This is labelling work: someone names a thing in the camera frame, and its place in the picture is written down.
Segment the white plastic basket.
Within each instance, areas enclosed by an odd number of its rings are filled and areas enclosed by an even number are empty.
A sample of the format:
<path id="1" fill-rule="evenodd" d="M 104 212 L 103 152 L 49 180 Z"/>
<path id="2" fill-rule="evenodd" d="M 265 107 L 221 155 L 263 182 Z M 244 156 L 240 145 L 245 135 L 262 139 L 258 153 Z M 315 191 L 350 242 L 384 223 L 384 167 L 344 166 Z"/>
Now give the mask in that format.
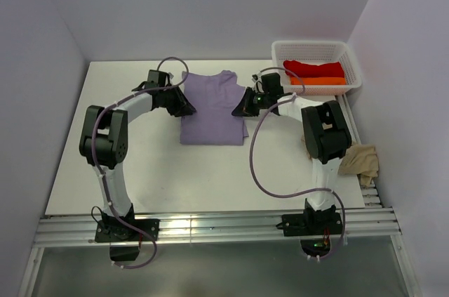
<path id="1" fill-rule="evenodd" d="M 299 93 L 304 80 L 306 95 L 343 95 L 362 85 L 356 57 L 341 41 L 275 41 L 272 60 L 281 71 L 281 85 Z"/>

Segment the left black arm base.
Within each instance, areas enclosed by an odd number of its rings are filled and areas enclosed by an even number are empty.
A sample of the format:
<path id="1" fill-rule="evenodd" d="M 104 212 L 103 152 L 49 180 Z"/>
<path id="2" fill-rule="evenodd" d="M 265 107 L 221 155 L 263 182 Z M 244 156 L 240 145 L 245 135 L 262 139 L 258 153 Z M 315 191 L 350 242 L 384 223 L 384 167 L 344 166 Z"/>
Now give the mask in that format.
<path id="1" fill-rule="evenodd" d="M 121 217 L 126 225 L 114 216 L 104 213 L 98 206 L 91 209 L 91 218 L 96 222 L 94 242 L 109 244 L 109 258 L 113 263 L 127 265 L 135 261 L 140 255 L 143 242 L 151 242 L 154 245 L 151 259 L 155 257 L 159 219 L 136 219 L 133 206 Z"/>

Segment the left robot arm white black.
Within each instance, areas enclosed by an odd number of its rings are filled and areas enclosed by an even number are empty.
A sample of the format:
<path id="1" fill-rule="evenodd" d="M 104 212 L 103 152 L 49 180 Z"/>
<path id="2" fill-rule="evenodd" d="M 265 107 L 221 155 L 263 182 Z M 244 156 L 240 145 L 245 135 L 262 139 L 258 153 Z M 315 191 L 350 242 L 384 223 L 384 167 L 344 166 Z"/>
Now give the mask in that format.
<path id="1" fill-rule="evenodd" d="M 137 231 L 123 173 L 123 162 L 128 154 L 128 125 L 159 108 L 167 110 L 172 117 L 196 113 L 180 84 L 172 83 L 169 73 L 150 70 L 147 79 L 129 96 L 107 107 L 91 105 L 86 110 L 79 152 L 99 179 L 104 201 L 103 227 L 111 227 L 120 240 L 131 239 Z"/>

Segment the lilac t shirt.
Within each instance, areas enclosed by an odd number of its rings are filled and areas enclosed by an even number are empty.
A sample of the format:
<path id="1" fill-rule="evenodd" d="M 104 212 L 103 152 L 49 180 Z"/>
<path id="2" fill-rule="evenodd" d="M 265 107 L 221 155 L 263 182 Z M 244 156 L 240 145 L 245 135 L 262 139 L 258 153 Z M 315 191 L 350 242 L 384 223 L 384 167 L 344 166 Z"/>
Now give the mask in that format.
<path id="1" fill-rule="evenodd" d="M 237 79 L 229 70 L 211 76 L 189 73 L 184 94 L 196 112 L 181 119 L 181 144 L 243 145 L 248 137 L 245 121 L 232 115 L 246 90 Z"/>

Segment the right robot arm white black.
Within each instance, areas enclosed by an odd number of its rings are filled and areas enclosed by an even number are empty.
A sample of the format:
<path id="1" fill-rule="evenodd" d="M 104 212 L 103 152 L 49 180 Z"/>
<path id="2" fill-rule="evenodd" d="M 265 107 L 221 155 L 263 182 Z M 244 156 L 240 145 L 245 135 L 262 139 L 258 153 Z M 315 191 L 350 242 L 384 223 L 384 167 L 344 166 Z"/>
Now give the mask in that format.
<path id="1" fill-rule="evenodd" d="M 302 124 L 305 147 L 312 162 L 312 188 L 294 194 L 274 194 L 260 184 L 255 175 L 253 153 L 255 140 L 263 120 L 259 120 L 250 142 L 249 165 L 255 184 L 271 197 L 287 199 L 305 195 L 304 227 L 313 234 L 320 233 L 328 224 L 328 215 L 335 212 L 335 203 L 342 203 L 335 192 L 338 171 L 347 150 L 351 147 L 351 134 L 339 103 L 335 100 L 320 103 L 296 93 L 288 93 L 281 85 L 275 67 L 263 69 L 253 75 L 253 87 L 245 89 L 242 99 L 232 111 L 235 117 L 258 117 L 261 110 L 265 118 L 273 113 L 290 117 Z"/>

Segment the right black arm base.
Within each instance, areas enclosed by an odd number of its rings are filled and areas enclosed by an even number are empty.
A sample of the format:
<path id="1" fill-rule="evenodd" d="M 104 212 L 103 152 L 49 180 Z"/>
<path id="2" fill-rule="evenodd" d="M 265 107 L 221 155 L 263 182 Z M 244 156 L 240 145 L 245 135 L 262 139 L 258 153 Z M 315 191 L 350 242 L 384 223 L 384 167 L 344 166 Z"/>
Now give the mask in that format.
<path id="1" fill-rule="evenodd" d="M 296 213 L 284 214 L 276 229 L 283 232 L 284 237 L 313 237 L 325 235 L 340 235 L 343 229 L 342 218 L 339 213 L 330 216 L 320 214 Z"/>

